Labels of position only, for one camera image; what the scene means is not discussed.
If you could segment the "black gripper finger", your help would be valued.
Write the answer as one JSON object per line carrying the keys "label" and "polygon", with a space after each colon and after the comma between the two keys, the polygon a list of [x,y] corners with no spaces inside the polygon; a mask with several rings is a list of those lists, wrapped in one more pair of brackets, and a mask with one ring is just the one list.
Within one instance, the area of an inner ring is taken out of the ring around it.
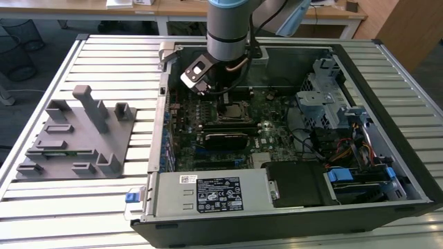
{"label": "black gripper finger", "polygon": [[229,92],[225,92],[217,97],[217,110],[227,110],[227,106],[229,105],[231,105]]}

